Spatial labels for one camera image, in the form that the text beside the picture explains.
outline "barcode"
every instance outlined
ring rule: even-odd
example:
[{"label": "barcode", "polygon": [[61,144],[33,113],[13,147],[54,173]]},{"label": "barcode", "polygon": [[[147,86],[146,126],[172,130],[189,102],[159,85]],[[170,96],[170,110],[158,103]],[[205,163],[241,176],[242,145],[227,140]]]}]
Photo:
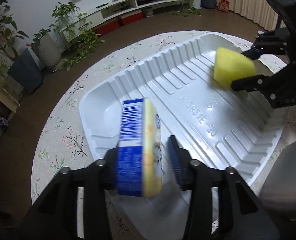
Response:
[{"label": "barcode", "polygon": [[119,140],[132,141],[131,145],[140,146],[142,141],[143,103],[124,105],[121,116]]}]

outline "floral tablecloth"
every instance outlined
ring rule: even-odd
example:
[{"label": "floral tablecloth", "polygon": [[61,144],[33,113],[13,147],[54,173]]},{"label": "floral tablecloth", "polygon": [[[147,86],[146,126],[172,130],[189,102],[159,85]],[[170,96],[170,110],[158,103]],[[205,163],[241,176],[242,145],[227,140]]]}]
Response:
[{"label": "floral tablecloth", "polygon": [[[94,161],[87,147],[78,113],[78,103],[84,93],[108,77],[152,54],[205,33],[210,32],[183,31],[147,38],[113,52],[80,76],[55,106],[40,135],[31,175],[32,203],[62,167],[68,166],[74,170],[86,167]],[[235,43],[242,50],[247,50],[252,45],[251,42],[241,38],[222,33],[216,34]],[[282,60],[272,55],[263,55],[260,60],[274,73],[285,66]],[[259,178],[252,185],[256,194],[260,192],[282,149],[294,141],[296,141],[296,106],[290,108],[281,140]],[[136,239],[109,199],[107,208],[114,239]]]}]

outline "brown floor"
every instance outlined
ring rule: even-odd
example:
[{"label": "brown floor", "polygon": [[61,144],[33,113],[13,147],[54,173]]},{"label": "brown floor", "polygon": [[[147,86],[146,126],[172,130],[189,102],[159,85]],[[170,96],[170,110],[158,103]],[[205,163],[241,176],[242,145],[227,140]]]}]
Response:
[{"label": "brown floor", "polygon": [[207,30],[227,33],[254,41],[257,24],[235,13],[201,10],[201,17],[163,13],[126,25],[103,36],[101,43],[85,60],[69,72],[45,76],[44,84],[22,99],[21,107],[0,137],[0,199],[3,209],[19,224],[31,206],[30,176],[32,161],[42,128],[56,103],[71,84],[90,66],[136,41],[166,32]]}]

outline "red box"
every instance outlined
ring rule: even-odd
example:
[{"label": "red box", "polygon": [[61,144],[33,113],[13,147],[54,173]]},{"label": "red box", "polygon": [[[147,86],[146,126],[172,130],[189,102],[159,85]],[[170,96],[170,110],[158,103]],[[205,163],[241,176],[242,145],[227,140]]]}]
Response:
[{"label": "red box", "polygon": [[118,19],[114,19],[111,21],[104,22],[103,24],[95,27],[95,31],[98,35],[104,35],[106,33],[112,32],[120,27]]},{"label": "red box", "polygon": [[144,14],[142,11],[135,11],[135,12],[131,12],[131,13],[127,13],[125,15],[122,15],[120,17],[120,23],[122,25],[127,25],[129,23],[139,21],[143,18],[144,18]]}]

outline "blue label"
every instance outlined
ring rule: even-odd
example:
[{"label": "blue label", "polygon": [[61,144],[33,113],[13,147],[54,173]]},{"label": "blue label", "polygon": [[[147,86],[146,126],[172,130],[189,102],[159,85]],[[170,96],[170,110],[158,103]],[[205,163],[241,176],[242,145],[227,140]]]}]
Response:
[{"label": "blue label", "polygon": [[117,158],[117,191],[120,195],[142,195],[142,140],[144,100],[124,101]]}]

